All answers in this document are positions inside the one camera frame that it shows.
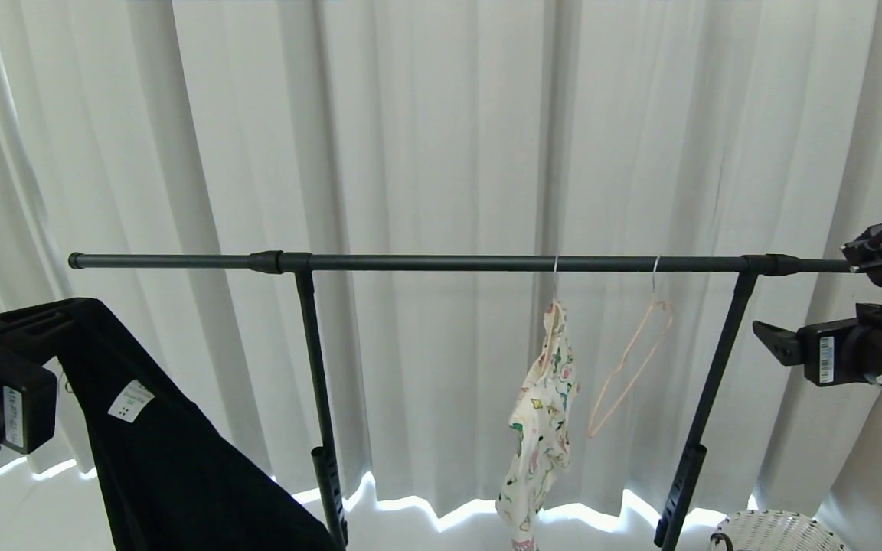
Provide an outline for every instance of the black metal rod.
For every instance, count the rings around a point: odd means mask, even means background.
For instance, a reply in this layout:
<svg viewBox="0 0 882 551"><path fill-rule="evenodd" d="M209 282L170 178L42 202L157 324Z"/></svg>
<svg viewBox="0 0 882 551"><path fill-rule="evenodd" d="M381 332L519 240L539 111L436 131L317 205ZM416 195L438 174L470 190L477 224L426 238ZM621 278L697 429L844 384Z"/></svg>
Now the black metal rod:
<svg viewBox="0 0 882 551"><path fill-rule="evenodd" d="M70 255L71 268L243 268L256 255ZM390 272L749 272L766 273L771 255L756 257L654 256L500 256L500 255L318 255L308 257L311 271ZM843 260L792 259L795 272L848 272Z"/></svg>
<svg viewBox="0 0 882 551"><path fill-rule="evenodd" d="M315 392L315 408L318 410L318 432L322 436L322 460L336 464L335 439L332 431L332 406L328 401L328 384L325 381L325 361L322 359L321 332L319 332L319 313L315 307L315 280L311 272L295 273L298 297L302 305L302 320L305 322L305 345L309 352L309 369L312 371L312 390ZM333 491L333 481L329 477L328 466L318 467L318 491L322 495L322 508L325 510L325 525L333 541L340 549L346 548L345 534L342 532L338 507Z"/></svg>
<svg viewBox="0 0 882 551"><path fill-rule="evenodd" d="M737 341L738 332L740 332L741 324L744 321L744 313L756 282L756 273L743 272L737 276L734 296L727 309L724 328L720 331L720 340L717 342L717 349L714 350L714 359L710 361L710 373L707 373L707 381L703 385L700 402L696 405L693 423L690 425L689 435L686 436L686 444L683 447L679 467L676 470L677 475L685 474L687 478L683 481L673 481L671 488L669 488L669 496L666 498L664 515L655 529L655 543L661 542L662 551L675 550L676 543L679 541L683 520L686 519L686 513L689 512L693 490L700 477L701 464L690 465L690 463L696 461L697 455L700 457L704 455L703 443L701 443L703 433L707 429L707 422L710 421L710 414L714 410L717 391L720 390L720 383L724 380L730 352L734 348L734 342Z"/></svg>

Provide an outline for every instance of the light under curtain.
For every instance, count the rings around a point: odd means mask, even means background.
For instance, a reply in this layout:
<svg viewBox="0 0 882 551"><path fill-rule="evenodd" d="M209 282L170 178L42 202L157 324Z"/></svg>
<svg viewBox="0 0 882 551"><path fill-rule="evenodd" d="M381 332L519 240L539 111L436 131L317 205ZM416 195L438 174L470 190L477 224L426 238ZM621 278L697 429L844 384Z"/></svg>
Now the light under curtain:
<svg viewBox="0 0 882 551"><path fill-rule="evenodd" d="M879 222L876 0L0 0L0 311L104 300L291 492L315 486L319 442L293 279L73 272L67 253L838 258ZM438 516L494 499L549 278L315 279L347 495L372 471L380 499ZM573 437L550 507L617 515L624 488L665 502L733 279L658 283L675 325L612 421ZM560 277L573 435L651 292L648 275ZM798 327L867 300L882 290L850 276L762 279L748 321ZM745 331L694 504L729 512L753 491L814 513L873 392L816 390ZM64 392L59 416L29 464L89 471Z"/></svg>

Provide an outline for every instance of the hanging clothing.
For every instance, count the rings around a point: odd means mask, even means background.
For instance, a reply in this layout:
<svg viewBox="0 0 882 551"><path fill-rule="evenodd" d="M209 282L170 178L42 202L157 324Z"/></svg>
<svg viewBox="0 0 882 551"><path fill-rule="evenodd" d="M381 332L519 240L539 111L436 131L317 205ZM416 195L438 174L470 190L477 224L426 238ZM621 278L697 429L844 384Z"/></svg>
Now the hanging clothing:
<svg viewBox="0 0 882 551"><path fill-rule="evenodd" d="M550 304L543 327L543 350L526 373L508 421L519 443L496 502L499 515L514 530L514 551L537 551L536 513L557 474L570 467L567 422L577 382L567 341L567 316L559 302Z"/></svg>
<svg viewBox="0 0 882 551"><path fill-rule="evenodd" d="M117 549L336 549L325 526L218 435L104 304L85 301L70 314L81 335L58 358L87 420Z"/></svg>

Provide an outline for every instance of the horizontal bar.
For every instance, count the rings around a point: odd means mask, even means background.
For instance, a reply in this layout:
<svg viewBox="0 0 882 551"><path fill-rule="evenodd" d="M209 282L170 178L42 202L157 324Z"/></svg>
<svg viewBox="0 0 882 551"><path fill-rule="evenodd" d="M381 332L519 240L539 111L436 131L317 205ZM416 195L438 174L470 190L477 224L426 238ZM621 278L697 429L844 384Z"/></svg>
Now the horizontal bar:
<svg viewBox="0 0 882 551"><path fill-rule="evenodd" d="M277 251L254 255L70 255L71 268L241 268L259 266L268 255L281 265ZM769 260L766 256L752 257ZM312 271L391 272L762 272L748 257L500 256L500 255L322 255L308 257ZM843 260L791 259L795 272L848 272Z"/></svg>

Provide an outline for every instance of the clothing rack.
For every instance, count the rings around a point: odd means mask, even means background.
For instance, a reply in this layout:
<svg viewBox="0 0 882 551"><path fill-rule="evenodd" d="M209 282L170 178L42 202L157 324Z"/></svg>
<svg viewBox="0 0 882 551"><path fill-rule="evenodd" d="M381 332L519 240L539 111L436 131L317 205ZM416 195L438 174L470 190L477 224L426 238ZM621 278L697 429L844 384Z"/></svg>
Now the clothing rack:
<svg viewBox="0 0 882 551"><path fill-rule="evenodd" d="M329 408L325 363L322 360L319 318L315 311L313 272L732 272L737 273L733 297L724 328L710 361L693 423L669 488L661 519L655 528L655 546L672 551L679 541L686 513L706 458L704 430L724 378L727 360L744 318L746 305L759 276L788 276L792 273L850 272L841 260L809 260L788 255L744 255L739 257L622 257L622 256L447 256L447 255L325 255L305 252L265 251L250 255L102 255L70 254L70 267L83 268L170 268L252 269L265 273L293 273L305 324L305 344L312 371L312 387L318 406L318 427L322 446L312 450L312 463L322 496L325 523L333 540L345 549L349 542L342 508Z"/></svg>

